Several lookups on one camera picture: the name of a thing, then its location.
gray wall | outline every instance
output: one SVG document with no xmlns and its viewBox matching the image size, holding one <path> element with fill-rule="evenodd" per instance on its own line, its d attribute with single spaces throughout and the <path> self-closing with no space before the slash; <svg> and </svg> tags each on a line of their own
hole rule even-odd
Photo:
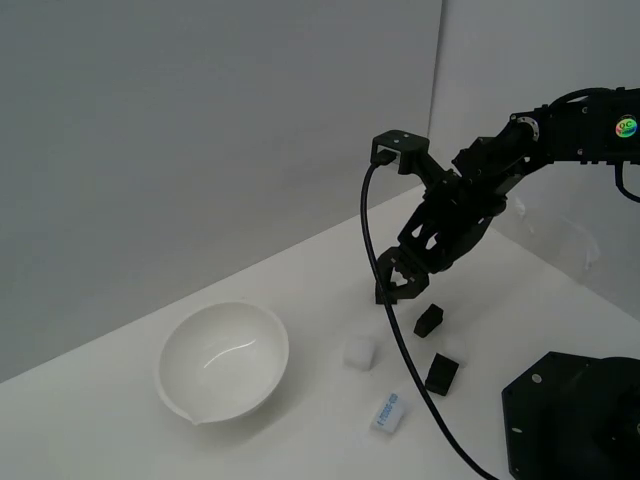
<svg viewBox="0 0 640 480">
<path fill-rule="evenodd" d="M 477 136 L 495 135 L 510 113 L 572 90 L 640 87 L 638 18 L 633 0 L 445 1 L 432 154 L 446 163 Z M 640 192 L 640 168 L 626 176 L 629 189 Z M 640 205 L 618 193 L 611 168 L 546 167 L 513 196 L 529 219 L 507 211 L 494 222 L 501 232 L 640 318 Z M 586 237 L 601 253 L 587 273 Z"/>
<path fill-rule="evenodd" d="M 371 138 L 427 131 L 439 21 L 0 0 L 0 381 L 356 214 Z"/>
</svg>

colorful logo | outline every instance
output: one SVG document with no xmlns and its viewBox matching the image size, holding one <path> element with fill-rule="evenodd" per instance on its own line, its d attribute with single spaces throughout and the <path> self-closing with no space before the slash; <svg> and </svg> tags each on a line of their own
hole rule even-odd
<svg viewBox="0 0 640 480">
<path fill-rule="evenodd" d="M 620 138 L 629 138 L 638 130 L 638 122 L 633 115 L 625 115 L 616 123 L 616 135 Z"/>
</svg>

small black block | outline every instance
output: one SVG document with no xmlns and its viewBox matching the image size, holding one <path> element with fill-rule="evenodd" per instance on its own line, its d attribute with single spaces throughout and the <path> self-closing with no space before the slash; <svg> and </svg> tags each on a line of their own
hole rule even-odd
<svg viewBox="0 0 640 480">
<path fill-rule="evenodd" d="M 424 312 L 416 322 L 413 333 L 418 335 L 420 338 L 424 338 L 442 323 L 443 318 L 444 311 L 439 306 L 432 303 L 429 308 L 427 308 L 427 311 Z"/>
<path fill-rule="evenodd" d="M 391 295 L 391 293 L 387 292 L 387 296 L 389 297 L 389 300 L 391 301 L 391 305 L 397 305 L 398 300 Z M 384 302 L 382 301 L 382 296 L 380 295 L 380 290 L 378 290 L 378 288 L 376 288 L 376 305 L 383 305 Z"/>
<path fill-rule="evenodd" d="M 427 375 L 424 386 L 430 392 L 444 397 L 449 392 L 457 371 L 458 364 L 456 362 L 436 353 L 436 358 L 433 359 L 431 368 L 429 368 L 429 375 Z"/>
</svg>

black cable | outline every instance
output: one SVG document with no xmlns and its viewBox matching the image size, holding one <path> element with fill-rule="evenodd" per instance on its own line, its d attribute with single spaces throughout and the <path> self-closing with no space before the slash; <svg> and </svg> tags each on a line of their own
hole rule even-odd
<svg viewBox="0 0 640 480">
<path fill-rule="evenodd" d="M 615 175 L 616 175 L 616 187 L 620 190 L 620 193 L 627 197 L 632 202 L 640 203 L 640 197 L 634 195 L 629 190 L 627 190 L 624 186 L 624 176 L 623 176 L 623 163 L 616 163 L 615 166 Z"/>
<path fill-rule="evenodd" d="M 449 431 L 449 427 L 442 419 L 442 415 L 438 411 L 438 408 L 433 403 L 429 392 L 426 387 L 422 383 L 422 378 L 420 378 L 420 374 L 416 369 L 416 366 L 411 359 L 411 355 L 409 355 L 409 350 L 407 350 L 407 346 L 404 343 L 404 339 L 402 338 L 402 332 L 400 332 L 400 327 L 398 326 L 398 320 L 396 319 L 396 315 L 393 311 L 393 307 L 391 306 L 391 301 L 389 300 L 388 292 L 384 288 L 384 283 L 382 282 L 382 275 L 380 270 L 378 269 L 378 263 L 376 260 L 376 254 L 373 250 L 373 245 L 371 243 L 371 234 L 369 232 L 369 218 L 367 215 L 367 197 L 369 195 L 369 184 L 371 183 L 371 177 L 373 176 L 373 172 L 378 168 L 379 165 L 372 164 L 369 166 L 366 175 L 364 176 L 364 182 L 362 184 L 362 192 L 360 193 L 360 222 L 362 224 L 362 237 L 364 239 L 364 247 L 367 250 L 367 257 L 369 258 L 369 264 L 371 265 L 371 270 L 373 271 L 373 276 L 376 279 L 376 288 L 380 293 L 380 297 L 382 298 L 382 303 L 384 304 L 384 309 L 387 312 L 387 316 L 389 317 L 389 323 L 391 324 L 391 330 L 393 331 L 393 336 L 396 339 L 396 343 L 398 344 L 398 348 L 400 349 L 400 353 L 402 354 L 402 359 L 404 363 L 406 363 L 407 368 L 409 369 L 409 373 L 411 374 L 411 378 L 418 387 L 420 391 L 420 395 L 424 399 L 427 407 L 429 407 L 429 411 L 431 415 L 433 415 L 434 420 L 440 427 L 442 434 L 445 436 L 451 447 L 456 451 L 458 455 L 471 467 L 471 469 L 480 475 L 482 478 L 486 480 L 498 480 L 496 477 L 487 473 L 480 467 L 468 454 L 465 452 L 454 436 Z"/>
</svg>

table surface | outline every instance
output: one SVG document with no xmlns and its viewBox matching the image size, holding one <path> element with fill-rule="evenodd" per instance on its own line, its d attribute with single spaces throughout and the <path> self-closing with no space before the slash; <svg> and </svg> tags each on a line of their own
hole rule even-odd
<svg viewBox="0 0 640 480">
<path fill-rule="evenodd" d="M 395 243 L 421 193 L 371 211 L 378 253 Z M 173 326 L 230 299 L 282 318 L 289 365 L 253 415 L 194 427 L 157 397 L 153 365 Z M 431 302 L 444 308 L 445 322 L 419 339 L 413 324 Z M 436 403 L 463 447 L 503 479 L 510 478 L 500 402 L 506 385 L 550 350 L 640 356 L 640 323 L 492 230 L 397 312 L 423 374 L 445 337 L 466 344 L 468 366 Z M 342 365 L 352 334 L 379 343 L 370 372 Z M 409 411 L 388 436 L 369 426 L 392 391 Z M 373 302 L 357 218 L 1 384 L 0 477 L 476 478 L 421 403 Z"/>
</svg>

